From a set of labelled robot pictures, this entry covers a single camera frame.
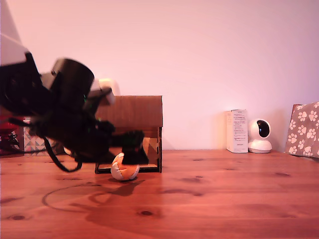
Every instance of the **white dome camera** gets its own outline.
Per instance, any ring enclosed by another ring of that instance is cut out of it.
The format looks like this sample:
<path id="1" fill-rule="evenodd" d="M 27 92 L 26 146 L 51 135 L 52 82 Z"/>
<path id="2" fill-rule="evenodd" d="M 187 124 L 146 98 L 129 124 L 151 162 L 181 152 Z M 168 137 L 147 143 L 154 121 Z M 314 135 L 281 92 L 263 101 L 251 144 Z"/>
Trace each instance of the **white dome camera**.
<path id="1" fill-rule="evenodd" d="M 271 132 L 270 124 L 264 119 L 255 119 L 248 126 L 248 151 L 251 153 L 269 153 L 273 147 L 266 140 Z"/>

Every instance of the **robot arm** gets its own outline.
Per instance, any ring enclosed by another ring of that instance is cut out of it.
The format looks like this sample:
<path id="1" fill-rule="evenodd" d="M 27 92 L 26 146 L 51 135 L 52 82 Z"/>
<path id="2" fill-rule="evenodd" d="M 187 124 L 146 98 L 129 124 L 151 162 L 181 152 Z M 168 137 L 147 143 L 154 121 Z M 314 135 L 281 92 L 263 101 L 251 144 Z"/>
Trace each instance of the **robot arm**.
<path id="1" fill-rule="evenodd" d="M 80 169 L 82 163 L 111 163 L 114 158 L 109 156 L 110 147 L 122 147 L 123 164 L 148 163 L 142 131 L 118 135 L 111 122 L 95 118 L 101 100 L 111 105 L 114 95 L 107 86 L 90 90 L 94 80 L 90 69 L 71 59 L 58 59 L 51 72 L 39 74 L 32 54 L 27 52 L 25 57 L 25 62 L 0 67 L 0 105 L 13 116 L 31 117 L 30 124 L 16 118 L 9 120 L 30 127 L 43 138 L 60 169 L 71 172 Z M 78 166 L 66 169 L 47 138 L 71 150 Z"/>

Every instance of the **small ball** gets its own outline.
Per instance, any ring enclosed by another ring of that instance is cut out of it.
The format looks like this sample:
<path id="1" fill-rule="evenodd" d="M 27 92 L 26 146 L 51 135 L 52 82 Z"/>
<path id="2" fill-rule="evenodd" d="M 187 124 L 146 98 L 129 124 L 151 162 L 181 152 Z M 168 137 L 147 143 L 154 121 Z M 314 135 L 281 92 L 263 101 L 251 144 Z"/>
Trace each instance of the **small ball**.
<path id="1" fill-rule="evenodd" d="M 111 174 L 112 177 L 120 180 L 133 180 L 137 176 L 140 170 L 138 165 L 123 165 L 122 161 L 124 158 L 123 153 L 119 153 L 112 162 Z"/>

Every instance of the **paw print pattern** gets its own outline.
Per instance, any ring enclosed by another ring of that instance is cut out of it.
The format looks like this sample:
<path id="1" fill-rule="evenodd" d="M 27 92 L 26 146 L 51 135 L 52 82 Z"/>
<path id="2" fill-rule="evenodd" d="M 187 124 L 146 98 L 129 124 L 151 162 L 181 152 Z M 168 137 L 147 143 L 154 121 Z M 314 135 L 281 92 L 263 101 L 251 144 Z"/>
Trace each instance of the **paw print pattern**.
<path id="1" fill-rule="evenodd" d="M 309 115 L 310 121 L 316 121 L 318 118 L 317 112 L 316 111 L 311 111 Z"/>
<path id="2" fill-rule="evenodd" d="M 300 121 L 305 121 L 306 120 L 306 117 L 307 117 L 307 113 L 304 111 L 304 112 L 299 112 L 298 114 L 298 118 L 300 119 Z"/>
<path id="3" fill-rule="evenodd" d="M 303 107 L 304 107 L 303 105 L 302 105 L 302 106 L 297 106 L 297 110 L 299 111 L 299 110 L 301 110 Z"/>
<path id="4" fill-rule="evenodd" d="M 314 138 L 316 135 L 315 129 L 311 128 L 309 129 L 309 132 L 307 133 L 307 138 Z"/>
<path id="5" fill-rule="evenodd" d="M 312 156 L 313 155 L 313 153 L 311 153 L 311 146 L 308 146 L 305 148 L 303 155 L 305 155 L 305 156 Z"/>
<path id="6" fill-rule="evenodd" d="M 303 149 L 304 148 L 304 144 L 305 144 L 305 140 L 304 139 L 299 141 L 298 148 L 299 149 Z"/>
<path id="7" fill-rule="evenodd" d="M 303 125 L 301 125 L 300 127 L 298 127 L 298 133 L 300 134 L 300 135 L 303 135 L 303 134 L 305 134 L 306 132 L 307 132 L 307 127 L 304 127 Z"/>
<path id="8" fill-rule="evenodd" d="M 289 128 L 291 130 L 293 130 L 294 128 L 296 127 L 296 121 L 294 121 L 293 119 L 290 121 L 290 125 L 289 125 Z"/>
<path id="9" fill-rule="evenodd" d="M 297 152 L 297 147 L 296 146 L 290 147 L 289 153 L 296 154 L 296 152 Z"/>
<path id="10" fill-rule="evenodd" d="M 288 135 L 288 141 L 291 143 L 296 143 L 297 141 L 297 135 L 292 133 L 291 135 Z"/>

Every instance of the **red object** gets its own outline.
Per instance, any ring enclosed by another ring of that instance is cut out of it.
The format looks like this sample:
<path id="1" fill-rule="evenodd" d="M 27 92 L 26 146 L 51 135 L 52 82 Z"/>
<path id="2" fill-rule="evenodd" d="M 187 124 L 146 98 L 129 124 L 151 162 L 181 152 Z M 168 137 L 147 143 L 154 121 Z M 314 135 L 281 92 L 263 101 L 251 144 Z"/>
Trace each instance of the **red object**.
<path id="1" fill-rule="evenodd" d="M 8 116 L 0 116 L 0 136 L 7 136 L 12 131 L 15 131 L 19 128 L 19 126 L 9 123 L 9 122 L 3 122 L 6 121 L 9 117 Z M 24 120 L 24 117 L 14 117 L 19 120 Z"/>
<path id="2" fill-rule="evenodd" d="M 8 116 L 0 116 L 0 155 L 6 155 L 6 149 L 12 148 L 12 142 L 10 141 L 9 134 L 17 130 L 19 126 L 9 123 Z M 24 120 L 24 117 L 14 117 L 15 119 Z"/>

